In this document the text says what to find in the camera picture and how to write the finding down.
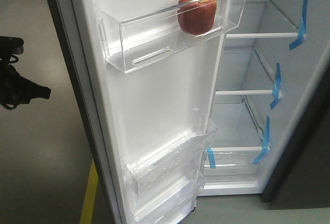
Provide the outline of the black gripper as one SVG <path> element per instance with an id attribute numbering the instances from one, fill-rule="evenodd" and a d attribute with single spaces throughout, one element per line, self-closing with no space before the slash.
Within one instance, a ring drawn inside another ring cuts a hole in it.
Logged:
<path id="1" fill-rule="evenodd" d="M 24 40 L 1 36 L 1 105 L 13 110 L 32 99 L 49 99 L 51 89 L 38 85 L 22 77 L 13 67 L 19 61 L 18 55 L 24 52 Z"/>

